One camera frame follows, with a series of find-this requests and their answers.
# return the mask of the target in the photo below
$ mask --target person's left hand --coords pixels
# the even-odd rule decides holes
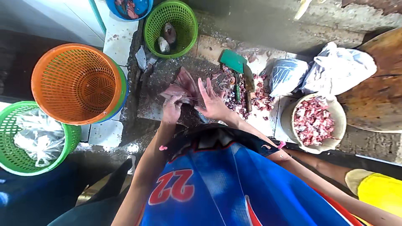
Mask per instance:
[[[180,117],[181,105],[183,103],[176,103],[181,96],[172,96],[169,100],[166,99],[163,104],[163,117],[162,122],[168,124],[176,124]]]

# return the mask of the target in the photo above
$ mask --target wooden cutting board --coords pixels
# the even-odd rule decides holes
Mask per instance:
[[[374,58],[377,72],[338,95],[339,102],[345,106],[348,124],[370,131],[401,131],[402,28],[373,38],[359,50]]]

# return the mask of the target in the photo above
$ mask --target number 22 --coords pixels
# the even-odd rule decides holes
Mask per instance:
[[[177,170],[159,177],[156,188],[152,191],[148,200],[149,205],[157,205],[166,202],[169,197],[179,202],[190,200],[194,196],[194,185],[186,185],[193,175],[193,170]],[[172,187],[165,188],[173,176],[180,176]]]

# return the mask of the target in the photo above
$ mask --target person's right hand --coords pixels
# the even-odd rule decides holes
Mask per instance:
[[[225,92],[217,95],[212,88],[209,78],[207,78],[207,90],[205,90],[201,78],[198,78],[198,87],[204,99],[206,109],[201,106],[195,106],[194,108],[197,111],[208,118],[222,121],[225,121],[228,117],[233,115],[234,111],[231,111],[222,100]]]

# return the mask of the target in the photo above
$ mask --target green plastic basket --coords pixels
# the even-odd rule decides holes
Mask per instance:
[[[112,118],[118,111],[120,111],[121,106],[124,104],[124,100],[126,99],[126,94],[128,92],[128,90],[127,90],[127,81],[126,81],[126,77],[125,77],[125,74],[124,74],[123,70],[121,69],[121,67],[112,58],[109,58],[109,59],[111,61],[113,61],[113,63],[116,65],[116,67],[117,67],[117,69],[119,71],[120,78],[121,78],[120,98],[119,98],[119,101],[117,102],[116,106],[113,108],[113,110],[111,112],[109,112],[101,120],[98,120],[96,123],[108,120],[108,119]]]
[[[39,108],[34,101],[21,101],[14,103],[0,112],[0,166],[13,174],[20,176],[34,176],[56,168],[80,141],[81,126],[62,123],[66,136],[64,149],[59,158],[45,167],[36,167],[35,160],[31,159],[23,149],[14,145],[14,135],[21,130],[15,117],[23,112]]]
[[[170,50],[170,55],[160,54],[158,45],[158,38],[162,36],[162,27],[167,22],[174,26],[177,34],[177,46]],[[156,6],[145,22],[145,43],[148,49],[160,58],[172,59],[183,56],[193,47],[197,35],[198,22],[193,10],[177,0],[168,0]]]

